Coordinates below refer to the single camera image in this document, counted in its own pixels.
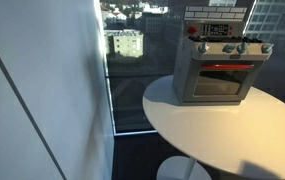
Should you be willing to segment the grey toy stove oven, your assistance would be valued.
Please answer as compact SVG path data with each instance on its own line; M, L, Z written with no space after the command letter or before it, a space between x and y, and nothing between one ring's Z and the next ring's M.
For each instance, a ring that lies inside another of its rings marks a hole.
M262 45L268 42L243 35L244 7L193 6L185 7L179 45L177 48L173 91L182 105L237 105L247 96L263 63L271 53L263 53ZM197 27L195 34L188 28ZM208 51L200 53L201 43ZM247 43L247 50L239 54L237 46ZM235 45L225 53L225 45ZM211 70L203 64L245 64L251 69Z

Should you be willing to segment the blue stove knob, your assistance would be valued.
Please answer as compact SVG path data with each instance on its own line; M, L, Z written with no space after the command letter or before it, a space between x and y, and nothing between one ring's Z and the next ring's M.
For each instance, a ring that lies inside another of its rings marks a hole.
M225 45L223 51L225 53L231 53L235 49L235 45Z
M241 44L239 44L237 46L237 51L239 54L243 54L246 50L247 50L247 43L246 42L242 42Z
M208 44L206 42L203 42L199 45L198 47L198 51L200 53L206 53L208 51L209 47L208 47Z
M273 48L273 44L270 43L265 43L262 45L262 52L263 53L271 53L272 52L272 48Z

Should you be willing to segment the red round back panel knob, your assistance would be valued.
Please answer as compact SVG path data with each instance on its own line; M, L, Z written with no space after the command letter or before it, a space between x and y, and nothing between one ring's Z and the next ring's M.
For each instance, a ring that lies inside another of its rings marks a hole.
M197 27L195 25L192 25L188 28L187 32L189 34L195 34L197 32Z

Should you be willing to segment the white round table pedestal base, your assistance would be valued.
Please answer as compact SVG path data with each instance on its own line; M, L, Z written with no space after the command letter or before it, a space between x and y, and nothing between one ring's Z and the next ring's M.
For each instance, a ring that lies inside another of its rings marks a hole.
M172 156L158 168L156 180L212 180L208 172L194 159Z

